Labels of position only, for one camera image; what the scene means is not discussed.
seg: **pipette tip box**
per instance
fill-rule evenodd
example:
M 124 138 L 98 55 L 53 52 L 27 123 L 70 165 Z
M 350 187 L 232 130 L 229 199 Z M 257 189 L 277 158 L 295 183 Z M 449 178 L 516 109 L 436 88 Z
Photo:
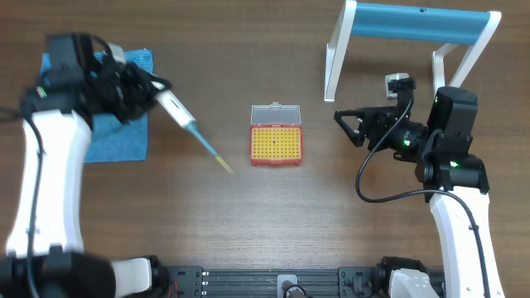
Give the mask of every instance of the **pipette tip box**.
M 253 166 L 301 164 L 300 106 L 253 105 L 250 123 L 250 162 Z

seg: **blue bar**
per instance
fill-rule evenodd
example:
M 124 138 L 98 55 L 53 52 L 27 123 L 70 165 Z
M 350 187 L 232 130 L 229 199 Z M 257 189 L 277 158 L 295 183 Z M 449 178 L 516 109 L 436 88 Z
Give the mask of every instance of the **blue bar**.
M 357 3 L 352 36 L 474 45 L 489 12 Z

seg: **brown surface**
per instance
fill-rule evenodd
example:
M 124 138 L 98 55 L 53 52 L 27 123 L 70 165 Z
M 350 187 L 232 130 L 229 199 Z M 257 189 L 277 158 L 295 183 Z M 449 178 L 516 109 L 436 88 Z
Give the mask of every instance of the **brown surface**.
M 479 95 L 471 151 L 491 185 L 490 224 L 506 296 L 525 296 L 530 273 L 530 2 L 395 0 L 499 10 L 503 20 L 464 87 Z M 325 43 L 342 0 L 72 1 L 0 4 L 1 105 L 14 106 L 38 72 L 44 36 L 90 31 L 126 50 L 153 49 L 156 72 L 199 119 L 236 171 L 228 175 L 160 108 L 150 117 L 144 162 L 84 168 L 81 229 L 87 251 L 157 254 L 203 267 L 335 268 L 383 255 L 441 265 L 434 220 L 422 198 L 363 203 L 354 176 L 367 154 L 333 121 L 336 109 L 384 105 L 383 77 L 417 78 L 413 120 L 426 121 L 431 56 L 439 45 L 352 38 L 336 103 L 323 103 Z M 449 73 L 462 50 L 447 60 Z M 300 167 L 251 167 L 252 104 L 300 104 Z M 16 214 L 24 143 L 20 123 L 0 126 L 0 238 Z M 367 169 L 372 196 L 417 189 L 413 166 L 379 154 Z

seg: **clear plastic lid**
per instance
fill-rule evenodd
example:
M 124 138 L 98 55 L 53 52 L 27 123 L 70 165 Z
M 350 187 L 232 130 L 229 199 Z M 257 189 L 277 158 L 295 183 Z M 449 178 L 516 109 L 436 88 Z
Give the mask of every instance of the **clear plastic lid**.
M 300 106 L 281 105 L 253 105 L 250 117 L 252 125 L 301 125 Z

